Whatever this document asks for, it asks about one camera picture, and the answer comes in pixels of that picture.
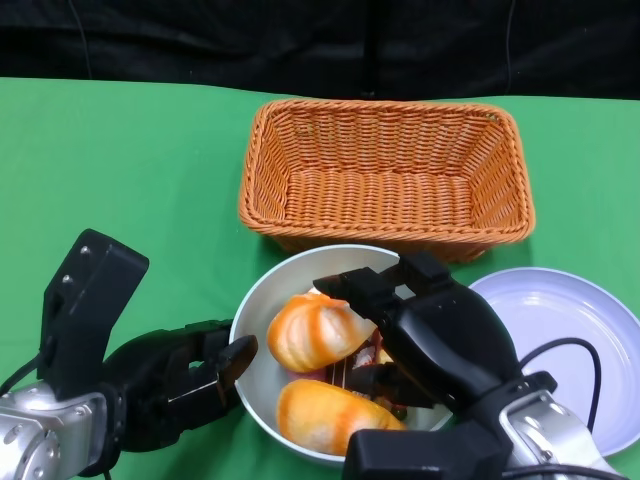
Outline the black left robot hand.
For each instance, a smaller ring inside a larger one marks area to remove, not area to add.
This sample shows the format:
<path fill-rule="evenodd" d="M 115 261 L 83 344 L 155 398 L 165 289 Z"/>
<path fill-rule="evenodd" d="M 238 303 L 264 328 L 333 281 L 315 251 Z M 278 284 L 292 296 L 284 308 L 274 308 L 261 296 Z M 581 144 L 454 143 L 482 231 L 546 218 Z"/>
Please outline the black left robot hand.
<path fill-rule="evenodd" d="M 126 342 L 104 363 L 124 394 L 120 440 L 128 452 L 175 444 L 181 434 L 226 416 L 239 405 L 235 382 L 258 351 L 257 338 L 230 338 L 231 322 L 204 321 L 155 330 Z"/>

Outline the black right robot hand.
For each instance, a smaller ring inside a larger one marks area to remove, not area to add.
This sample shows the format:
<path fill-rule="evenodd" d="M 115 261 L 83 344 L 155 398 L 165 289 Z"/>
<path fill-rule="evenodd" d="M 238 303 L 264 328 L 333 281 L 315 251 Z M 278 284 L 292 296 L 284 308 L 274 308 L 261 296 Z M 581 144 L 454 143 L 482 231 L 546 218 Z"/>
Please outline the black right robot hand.
<path fill-rule="evenodd" d="M 378 328 L 388 363 L 355 367 L 349 390 L 396 405 L 463 411 L 521 378 L 514 343 L 488 302 L 428 253 L 314 280 Z"/>

